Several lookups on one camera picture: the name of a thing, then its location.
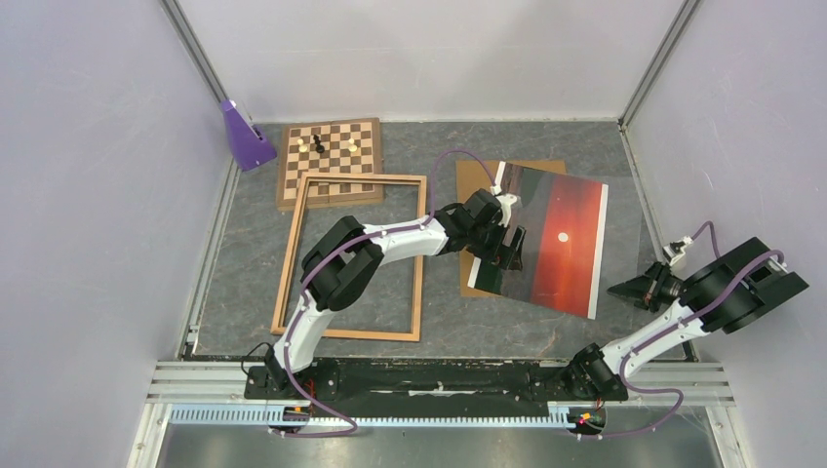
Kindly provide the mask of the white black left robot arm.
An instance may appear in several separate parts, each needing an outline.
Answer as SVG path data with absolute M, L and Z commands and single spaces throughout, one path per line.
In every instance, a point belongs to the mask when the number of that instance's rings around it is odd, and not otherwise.
M 520 196 L 495 185 L 411 221 L 371 225 L 341 218 L 302 261 L 295 312 L 265 353 L 269 386 L 284 398 L 303 391 L 304 369 L 334 314 L 357 301 L 382 265 L 467 251 L 500 270 L 521 269 L 526 230 L 511 225 L 520 206 Z

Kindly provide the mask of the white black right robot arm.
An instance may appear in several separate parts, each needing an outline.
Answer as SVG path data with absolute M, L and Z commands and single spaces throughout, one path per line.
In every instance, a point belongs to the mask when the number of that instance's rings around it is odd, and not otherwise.
M 631 376 L 664 352 L 713 332 L 739 331 L 807 287 L 806 280 L 787 269 L 782 252 L 756 237 L 686 279 L 656 262 L 609 289 L 656 318 L 606 345 L 583 348 L 558 373 L 555 386 L 574 400 L 623 401 L 632 388 Z

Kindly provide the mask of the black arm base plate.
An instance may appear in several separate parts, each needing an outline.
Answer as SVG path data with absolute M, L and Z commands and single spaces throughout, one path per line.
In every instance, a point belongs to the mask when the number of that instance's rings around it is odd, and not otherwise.
M 323 402 L 373 392 L 401 394 L 453 392 L 517 395 L 530 401 L 623 402 L 627 387 L 596 357 L 569 364 L 525 360 L 317 358 L 304 370 L 283 370 L 273 358 L 245 370 L 244 397 L 291 399 L 299 386 Z

